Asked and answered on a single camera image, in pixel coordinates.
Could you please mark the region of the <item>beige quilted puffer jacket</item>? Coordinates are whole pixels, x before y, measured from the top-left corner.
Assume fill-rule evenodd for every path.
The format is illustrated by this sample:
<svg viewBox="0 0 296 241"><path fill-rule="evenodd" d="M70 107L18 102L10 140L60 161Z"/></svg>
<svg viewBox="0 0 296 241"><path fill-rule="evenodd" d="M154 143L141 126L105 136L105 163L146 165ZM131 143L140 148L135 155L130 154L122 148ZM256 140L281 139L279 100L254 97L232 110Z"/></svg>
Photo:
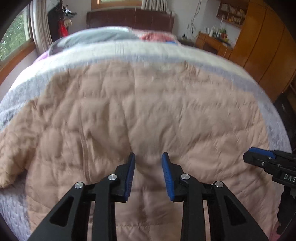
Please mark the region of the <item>beige quilted puffer jacket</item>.
<svg viewBox="0 0 296 241"><path fill-rule="evenodd" d="M31 229L78 181L100 181L136 156L132 194L116 205L119 240L179 240L180 204L166 192L161 155L200 182L220 180L266 235L281 188L245 164L268 149L267 125L251 92L184 63L116 60L56 73L1 132L1 188L27 171Z"/></svg>

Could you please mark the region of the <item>coat rack with clothes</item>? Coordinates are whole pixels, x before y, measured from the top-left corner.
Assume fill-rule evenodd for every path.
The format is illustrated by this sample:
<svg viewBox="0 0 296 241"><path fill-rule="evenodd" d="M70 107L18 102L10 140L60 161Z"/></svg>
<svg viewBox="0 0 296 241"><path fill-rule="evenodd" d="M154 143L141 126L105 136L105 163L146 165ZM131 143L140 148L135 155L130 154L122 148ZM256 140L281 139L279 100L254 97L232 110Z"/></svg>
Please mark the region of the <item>coat rack with clothes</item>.
<svg viewBox="0 0 296 241"><path fill-rule="evenodd" d="M69 26L77 13L69 10L63 1L46 1L46 8L52 42L69 35Z"/></svg>

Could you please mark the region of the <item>grey floral quilted bedspread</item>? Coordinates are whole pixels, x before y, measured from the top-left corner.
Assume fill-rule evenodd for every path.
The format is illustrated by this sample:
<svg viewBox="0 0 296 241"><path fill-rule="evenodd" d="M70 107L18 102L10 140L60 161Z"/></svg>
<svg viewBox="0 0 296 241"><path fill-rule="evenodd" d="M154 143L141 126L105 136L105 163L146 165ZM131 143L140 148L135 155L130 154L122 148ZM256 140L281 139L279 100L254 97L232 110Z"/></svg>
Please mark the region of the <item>grey floral quilted bedspread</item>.
<svg viewBox="0 0 296 241"><path fill-rule="evenodd" d="M15 84L1 101L1 132L22 107L43 93L56 73L109 60L160 64L186 62L206 72L221 75L231 80L242 90L251 92L258 101L267 125L270 143L268 149L291 151L287 132L276 108L262 88L243 68L199 49L140 40L110 41L75 46L33 63L17 77ZM31 229L29 221L25 192L27 174L27 171L24 171L18 175L12 185L1 188L1 214L19 240L27 240L35 229ZM274 184L281 188L281 196L283 186ZM273 236L276 224L271 234L266 235L267 237Z"/></svg>

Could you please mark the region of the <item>large wooden wardrobe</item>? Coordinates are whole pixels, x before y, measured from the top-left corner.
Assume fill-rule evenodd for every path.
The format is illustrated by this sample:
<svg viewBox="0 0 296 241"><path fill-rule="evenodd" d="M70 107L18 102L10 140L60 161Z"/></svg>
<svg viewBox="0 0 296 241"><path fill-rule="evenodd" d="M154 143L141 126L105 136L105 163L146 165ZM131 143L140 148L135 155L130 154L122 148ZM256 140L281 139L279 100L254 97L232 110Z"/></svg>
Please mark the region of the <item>large wooden wardrobe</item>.
<svg viewBox="0 0 296 241"><path fill-rule="evenodd" d="M249 1L229 60L243 67L276 101L295 78L295 40L271 7L263 1Z"/></svg>

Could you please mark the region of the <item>wooden desk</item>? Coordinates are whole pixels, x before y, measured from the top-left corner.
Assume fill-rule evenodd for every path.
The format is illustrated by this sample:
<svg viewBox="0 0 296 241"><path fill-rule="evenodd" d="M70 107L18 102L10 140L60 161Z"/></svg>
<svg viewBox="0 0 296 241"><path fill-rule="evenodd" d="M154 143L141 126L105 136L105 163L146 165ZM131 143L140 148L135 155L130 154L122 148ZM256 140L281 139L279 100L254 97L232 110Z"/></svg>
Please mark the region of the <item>wooden desk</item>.
<svg viewBox="0 0 296 241"><path fill-rule="evenodd" d="M216 54L226 59L229 59L232 53L231 46L200 31L198 32L195 46L201 50Z"/></svg>

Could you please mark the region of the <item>red patterned cloth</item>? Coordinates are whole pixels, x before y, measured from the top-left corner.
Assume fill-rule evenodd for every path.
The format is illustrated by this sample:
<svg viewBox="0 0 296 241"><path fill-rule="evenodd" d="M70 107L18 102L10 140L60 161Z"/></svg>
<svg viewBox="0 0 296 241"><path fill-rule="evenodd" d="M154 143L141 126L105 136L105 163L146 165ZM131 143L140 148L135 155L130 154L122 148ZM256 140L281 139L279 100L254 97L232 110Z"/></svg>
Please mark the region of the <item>red patterned cloth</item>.
<svg viewBox="0 0 296 241"><path fill-rule="evenodd" d="M163 32L148 32L141 35L139 38L143 41L149 42L164 42L170 44L178 44L178 41L173 35Z"/></svg>

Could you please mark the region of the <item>grey pillow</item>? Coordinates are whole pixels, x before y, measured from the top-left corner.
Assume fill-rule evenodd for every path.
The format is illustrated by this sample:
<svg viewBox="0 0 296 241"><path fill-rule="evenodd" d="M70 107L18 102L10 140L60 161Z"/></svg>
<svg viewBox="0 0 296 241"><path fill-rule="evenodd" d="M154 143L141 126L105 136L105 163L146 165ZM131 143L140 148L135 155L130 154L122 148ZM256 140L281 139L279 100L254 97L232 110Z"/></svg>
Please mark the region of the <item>grey pillow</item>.
<svg viewBox="0 0 296 241"><path fill-rule="evenodd" d="M69 36L62 37L50 46L49 56L66 49L106 41L139 40L139 37L125 28L93 28L86 29Z"/></svg>

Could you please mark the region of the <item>dark wooden headboard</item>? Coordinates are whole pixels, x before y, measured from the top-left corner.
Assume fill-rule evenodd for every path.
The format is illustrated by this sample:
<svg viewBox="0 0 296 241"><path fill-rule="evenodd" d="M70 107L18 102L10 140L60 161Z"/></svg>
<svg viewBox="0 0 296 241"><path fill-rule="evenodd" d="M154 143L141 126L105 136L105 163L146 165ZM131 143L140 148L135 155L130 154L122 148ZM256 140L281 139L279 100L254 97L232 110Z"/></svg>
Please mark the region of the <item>dark wooden headboard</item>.
<svg viewBox="0 0 296 241"><path fill-rule="evenodd" d="M172 32L175 16L162 11L134 9L109 9L90 11L86 15L86 27L130 27L138 30Z"/></svg>

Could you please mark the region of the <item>striped curtain by headboard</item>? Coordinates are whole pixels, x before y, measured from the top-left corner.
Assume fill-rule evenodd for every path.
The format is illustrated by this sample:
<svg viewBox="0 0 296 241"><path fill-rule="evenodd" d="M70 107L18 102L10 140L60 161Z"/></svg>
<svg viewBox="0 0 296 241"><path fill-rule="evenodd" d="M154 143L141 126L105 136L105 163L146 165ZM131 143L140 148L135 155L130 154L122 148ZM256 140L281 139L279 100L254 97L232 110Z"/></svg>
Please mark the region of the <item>striped curtain by headboard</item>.
<svg viewBox="0 0 296 241"><path fill-rule="evenodd" d="M141 9L149 11L168 11L167 0L142 0Z"/></svg>

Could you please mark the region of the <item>beige curtain at left window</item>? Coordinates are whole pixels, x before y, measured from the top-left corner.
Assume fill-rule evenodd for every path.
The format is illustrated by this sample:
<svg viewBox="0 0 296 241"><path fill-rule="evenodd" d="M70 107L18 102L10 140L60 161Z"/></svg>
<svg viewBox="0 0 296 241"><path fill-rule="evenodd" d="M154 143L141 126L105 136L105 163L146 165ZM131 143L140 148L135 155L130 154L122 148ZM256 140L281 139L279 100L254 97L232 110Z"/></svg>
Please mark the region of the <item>beige curtain at left window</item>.
<svg viewBox="0 0 296 241"><path fill-rule="evenodd" d="M33 0L30 3L30 22L37 53L42 55L53 43L50 35L46 1Z"/></svg>

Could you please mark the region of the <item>wall shelf with items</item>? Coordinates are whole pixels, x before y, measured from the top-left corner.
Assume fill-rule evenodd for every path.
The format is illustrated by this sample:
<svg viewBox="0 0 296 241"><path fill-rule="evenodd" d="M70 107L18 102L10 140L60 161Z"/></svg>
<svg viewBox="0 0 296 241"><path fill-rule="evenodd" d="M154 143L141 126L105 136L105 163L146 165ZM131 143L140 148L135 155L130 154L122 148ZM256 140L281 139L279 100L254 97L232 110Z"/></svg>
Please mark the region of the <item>wall shelf with items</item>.
<svg viewBox="0 0 296 241"><path fill-rule="evenodd" d="M242 28L249 2L248 1L220 1L216 18L235 27Z"/></svg>

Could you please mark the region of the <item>left window wooden frame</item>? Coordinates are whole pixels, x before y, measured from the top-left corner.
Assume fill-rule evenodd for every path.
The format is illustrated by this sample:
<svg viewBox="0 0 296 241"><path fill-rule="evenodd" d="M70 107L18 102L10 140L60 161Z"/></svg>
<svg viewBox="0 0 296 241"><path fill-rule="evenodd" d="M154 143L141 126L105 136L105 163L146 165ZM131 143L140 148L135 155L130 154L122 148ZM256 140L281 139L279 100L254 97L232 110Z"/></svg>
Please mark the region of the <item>left window wooden frame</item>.
<svg viewBox="0 0 296 241"><path fill-rule="evenodd" d="M36 46L32 34L30 5L27 5L1 39L1 83L34 49Z"/></svg>

